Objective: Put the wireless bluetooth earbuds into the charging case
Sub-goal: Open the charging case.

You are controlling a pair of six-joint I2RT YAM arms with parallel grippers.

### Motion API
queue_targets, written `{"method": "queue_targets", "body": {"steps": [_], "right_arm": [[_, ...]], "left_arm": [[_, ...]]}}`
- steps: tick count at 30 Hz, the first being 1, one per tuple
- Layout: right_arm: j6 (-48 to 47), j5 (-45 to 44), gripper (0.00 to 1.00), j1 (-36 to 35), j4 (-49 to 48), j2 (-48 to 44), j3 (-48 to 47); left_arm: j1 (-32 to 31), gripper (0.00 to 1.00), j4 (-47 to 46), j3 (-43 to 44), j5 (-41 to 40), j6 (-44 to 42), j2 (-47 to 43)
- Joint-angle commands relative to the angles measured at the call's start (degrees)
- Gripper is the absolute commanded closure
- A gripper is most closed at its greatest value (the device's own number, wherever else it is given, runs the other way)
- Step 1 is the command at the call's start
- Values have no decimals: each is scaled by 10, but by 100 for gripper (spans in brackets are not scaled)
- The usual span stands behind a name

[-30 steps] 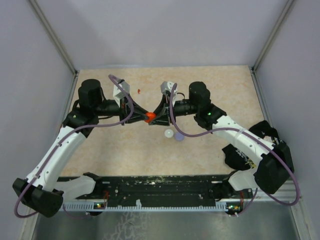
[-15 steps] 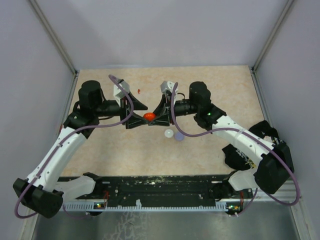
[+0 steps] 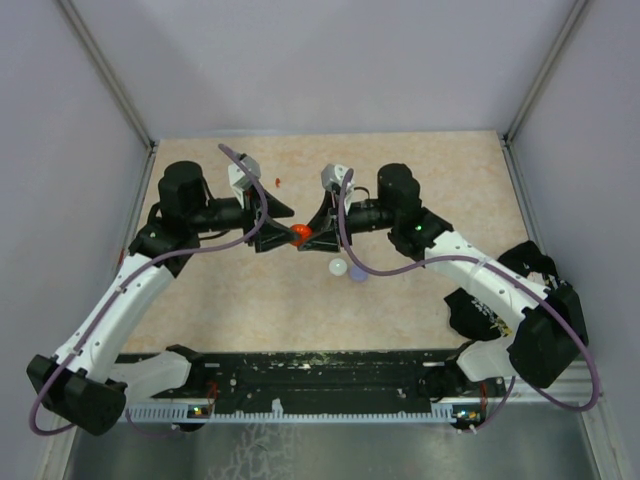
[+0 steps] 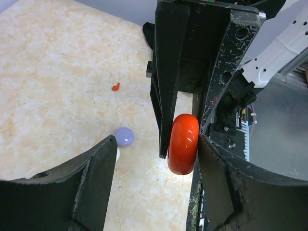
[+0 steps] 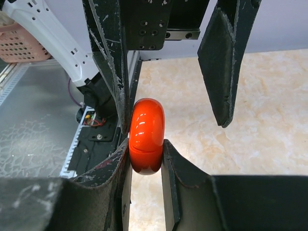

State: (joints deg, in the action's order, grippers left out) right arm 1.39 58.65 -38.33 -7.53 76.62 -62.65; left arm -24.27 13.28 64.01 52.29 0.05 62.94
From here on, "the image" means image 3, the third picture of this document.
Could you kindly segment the orange round charging case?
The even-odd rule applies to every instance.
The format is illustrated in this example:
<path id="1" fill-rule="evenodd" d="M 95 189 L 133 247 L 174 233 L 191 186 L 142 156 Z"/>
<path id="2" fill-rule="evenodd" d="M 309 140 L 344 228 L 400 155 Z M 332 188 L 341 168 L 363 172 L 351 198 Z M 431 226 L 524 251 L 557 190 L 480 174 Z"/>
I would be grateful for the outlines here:
<path id="1" fill-rule="evenodd" d="M 301 246 L 313 234 L 313 230 L 306 224 L 294 224 L 290 227 L 294 233 L 291 244 L 295 247 Z"/>

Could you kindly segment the white round charging case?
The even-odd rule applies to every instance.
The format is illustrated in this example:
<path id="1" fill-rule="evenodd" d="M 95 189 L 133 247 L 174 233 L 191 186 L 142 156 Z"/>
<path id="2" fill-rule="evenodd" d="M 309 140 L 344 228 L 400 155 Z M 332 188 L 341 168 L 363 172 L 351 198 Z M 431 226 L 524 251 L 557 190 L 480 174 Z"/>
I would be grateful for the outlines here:
<path id="1" fill-rule="evenodd" d="M 340 277 L 348 272 L 349 265 L 342 258 L 334 258 L 329 261 L 328 270 L 332 275 Z"/>

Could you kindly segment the purple round charging case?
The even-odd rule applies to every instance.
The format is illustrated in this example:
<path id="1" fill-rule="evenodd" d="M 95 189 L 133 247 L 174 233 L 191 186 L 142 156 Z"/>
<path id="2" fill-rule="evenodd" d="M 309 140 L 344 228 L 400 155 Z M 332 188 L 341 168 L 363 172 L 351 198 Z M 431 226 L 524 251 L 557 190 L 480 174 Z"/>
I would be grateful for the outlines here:
<path id="1" fill-rule="evenodd" d="M 363 283 L 368 279 L 369 274 L 357 265 L 352 265 L 349 269 L 349 277 L 356 283 Z"/>

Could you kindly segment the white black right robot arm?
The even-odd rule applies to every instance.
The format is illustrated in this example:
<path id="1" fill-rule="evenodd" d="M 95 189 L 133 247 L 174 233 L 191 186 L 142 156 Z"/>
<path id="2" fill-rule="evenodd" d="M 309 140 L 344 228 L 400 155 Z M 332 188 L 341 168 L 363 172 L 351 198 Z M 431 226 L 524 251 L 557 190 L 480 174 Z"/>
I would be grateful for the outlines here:
<path id="1" fill-rule="evenodd" d="M 356 233 L 385 229 L 403 256 L 454 281 L 506 326 L 495 339 L 474 339 L 461 348 L 446 372 L 448 387 L 470 395 L 483 380 L 517 375 L 545 389 L 587 345 L 579 296 L 562 281 L 541 283 L 485 255 L 454 227 L 423 206 L 419 182 L 400 163 L 381 167 L 377 196 L 355 202 L 353 173 L 339 164 L 321 172 L 325 196 L 309 223 L 302 251 L 338 252 Z"/>

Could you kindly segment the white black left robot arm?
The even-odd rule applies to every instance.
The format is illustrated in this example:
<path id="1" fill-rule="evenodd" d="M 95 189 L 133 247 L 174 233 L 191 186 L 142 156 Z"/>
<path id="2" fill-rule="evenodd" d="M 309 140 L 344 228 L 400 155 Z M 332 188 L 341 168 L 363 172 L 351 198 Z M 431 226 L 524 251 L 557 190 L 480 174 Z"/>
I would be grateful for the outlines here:
<path id="1" fill-rule="evenodd" d="M 208 373 L 198 366 L 197 352 L 170 346 L 136 363 L 117 362 L 142 317 L 196 254 L 204 254 L 202 234 L 239 230 L 241 237 L 211 247 L 221 252 L 249 244 L 257 251 L 278 219 L 293 210 L 271 196 L 260 182 L 258 162 L 231 152 L 228 198 L 212 195 L 202 167 L 178 161 L 165 168 L 158 200 L 146 224 L 129 245 L 116 278 L 80 327 L 50 356 L 36 355 L 27 377 L 36 399 L 28 424 L 41 436 L 78 427 L 99 436 L 109 431 L 130 407 L 169 390 L 201 394 Z"/>

